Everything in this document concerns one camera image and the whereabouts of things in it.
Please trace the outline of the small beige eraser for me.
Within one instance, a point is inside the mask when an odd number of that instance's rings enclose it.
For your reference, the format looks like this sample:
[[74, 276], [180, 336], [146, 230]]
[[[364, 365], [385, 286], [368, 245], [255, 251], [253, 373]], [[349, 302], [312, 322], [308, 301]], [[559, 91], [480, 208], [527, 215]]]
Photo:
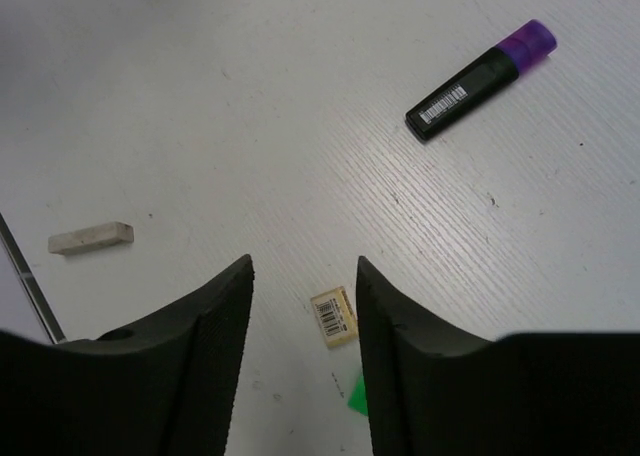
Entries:
[[324, 342], [330, 349], [358, 338], [358, 323], [344, 287], [340, 286], [310, 300]]

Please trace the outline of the purple cap highlighter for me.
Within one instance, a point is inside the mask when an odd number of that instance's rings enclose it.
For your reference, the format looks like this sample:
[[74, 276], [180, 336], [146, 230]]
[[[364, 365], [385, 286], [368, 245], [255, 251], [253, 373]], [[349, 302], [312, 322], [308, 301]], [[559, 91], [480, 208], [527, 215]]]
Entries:
[[552, 32], [530, 20], [426, 96], [405, 115], [422, 142], [436, 137], [543, 61], [557, 47]]

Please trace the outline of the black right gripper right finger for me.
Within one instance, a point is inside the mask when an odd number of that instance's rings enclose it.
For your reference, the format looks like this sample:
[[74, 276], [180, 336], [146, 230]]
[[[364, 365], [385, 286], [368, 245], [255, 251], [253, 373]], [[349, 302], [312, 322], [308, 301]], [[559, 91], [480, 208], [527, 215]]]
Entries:
[[442, 319], [360, 258], [356, 306], [377, 455], [635, 455], [639, 336]]

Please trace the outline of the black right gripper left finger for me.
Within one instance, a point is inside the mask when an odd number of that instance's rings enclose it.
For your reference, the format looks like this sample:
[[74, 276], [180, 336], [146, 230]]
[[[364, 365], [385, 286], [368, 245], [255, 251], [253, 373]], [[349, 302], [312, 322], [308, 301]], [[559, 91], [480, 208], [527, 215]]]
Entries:
[[5, 455], [221, 455], [253, 298], [242, 256], [95, 340], [1, 335]]

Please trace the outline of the green cap highlighter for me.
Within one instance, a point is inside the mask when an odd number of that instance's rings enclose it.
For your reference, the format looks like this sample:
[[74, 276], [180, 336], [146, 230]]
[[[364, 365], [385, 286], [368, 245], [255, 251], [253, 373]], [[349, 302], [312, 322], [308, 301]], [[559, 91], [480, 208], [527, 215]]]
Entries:
[[365, 417], [368, 416], [366, 388], [365, 388], [363, 372], [360, 372], [360, 374], [356, 379], [353, 390], [351, 391], [351, 394], [349, 396], [347, 405], [353, 411]]

